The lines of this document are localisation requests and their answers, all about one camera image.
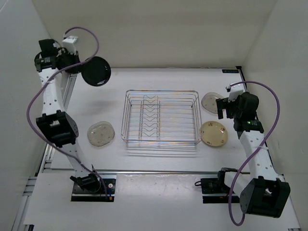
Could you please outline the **black round plate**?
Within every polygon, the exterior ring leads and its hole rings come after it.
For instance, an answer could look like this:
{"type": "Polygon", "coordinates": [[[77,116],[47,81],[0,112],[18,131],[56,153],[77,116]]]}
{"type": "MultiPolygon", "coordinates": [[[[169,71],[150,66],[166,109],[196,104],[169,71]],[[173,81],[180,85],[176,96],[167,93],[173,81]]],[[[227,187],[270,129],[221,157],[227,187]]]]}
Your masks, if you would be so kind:
{"type": "Polygon", "coordinates": [[[111,67],[102,57],[94,56],[83,65],[81,76],[84,81],[94,87],[106,84],[111,77],[111,67]]]}

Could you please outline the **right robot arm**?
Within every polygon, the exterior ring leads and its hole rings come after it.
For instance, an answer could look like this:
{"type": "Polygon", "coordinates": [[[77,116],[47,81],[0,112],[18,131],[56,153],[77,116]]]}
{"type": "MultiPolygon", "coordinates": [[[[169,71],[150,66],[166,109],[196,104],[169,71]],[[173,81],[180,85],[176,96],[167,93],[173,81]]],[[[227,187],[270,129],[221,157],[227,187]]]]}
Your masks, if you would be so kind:
{"type": "Polygon", "coordinates": [[[217,189],[235,193],[243,214],[279,218],[291,189],[275,172],[263,143],[264,129],[257,120],[258,97],[244,92],[232,100],[217,99],[216,103],[219,119],[223,118],[224,111],[227,118],[233,119],[250,171],[250,179],[247,179],[241,169],[222,168],[216,180],[217,189]]]}

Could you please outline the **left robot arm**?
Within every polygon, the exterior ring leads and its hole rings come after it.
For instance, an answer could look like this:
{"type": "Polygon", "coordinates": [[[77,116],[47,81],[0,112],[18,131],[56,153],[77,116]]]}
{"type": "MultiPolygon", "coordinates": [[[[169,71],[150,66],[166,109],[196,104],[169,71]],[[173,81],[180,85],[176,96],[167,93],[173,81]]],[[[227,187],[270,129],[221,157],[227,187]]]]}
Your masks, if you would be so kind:
{"type": "Polygon", "coordinates": [[[64,80],[76,78],[79,72],[78,52],[59,46],[53,39],[39,41],[41,51],[35,56],[35,66],[42,84],[42,115],[36,118],[36,125],[50,144],[69,160],[75,174],[70,179],[80,189],[89,193],[101,191],[103,184],[94,167],[87,163],[78,144],[79,131],[76,122],[66,112],[62,89],[64,80]]]}

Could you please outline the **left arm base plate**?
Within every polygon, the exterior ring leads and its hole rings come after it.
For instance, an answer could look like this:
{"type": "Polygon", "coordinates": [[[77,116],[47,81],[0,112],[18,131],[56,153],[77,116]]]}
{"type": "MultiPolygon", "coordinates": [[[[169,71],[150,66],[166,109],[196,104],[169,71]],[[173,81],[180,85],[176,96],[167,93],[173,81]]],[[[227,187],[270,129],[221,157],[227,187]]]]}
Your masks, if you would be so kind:
{"type": "Polygon", "coordinates": [[[102,182],[93,176],[82,178],[83,182],[73,176],[70,179],[74,182],[71,202],[114,202],[116,179],[103,179],[106,190],[102,182]]]}

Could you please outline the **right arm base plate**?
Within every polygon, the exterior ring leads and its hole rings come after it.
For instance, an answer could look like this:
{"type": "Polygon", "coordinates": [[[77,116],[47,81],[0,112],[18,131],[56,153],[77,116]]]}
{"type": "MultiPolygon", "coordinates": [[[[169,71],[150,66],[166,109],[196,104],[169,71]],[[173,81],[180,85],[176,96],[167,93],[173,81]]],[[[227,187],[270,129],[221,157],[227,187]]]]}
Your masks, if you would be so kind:
{"type": "Polygon", "coordinates": [[[203,204],[227,204],[229,187],[218,182],[218,178],[201,178],[194,183],[201,188],[203,204]]]}

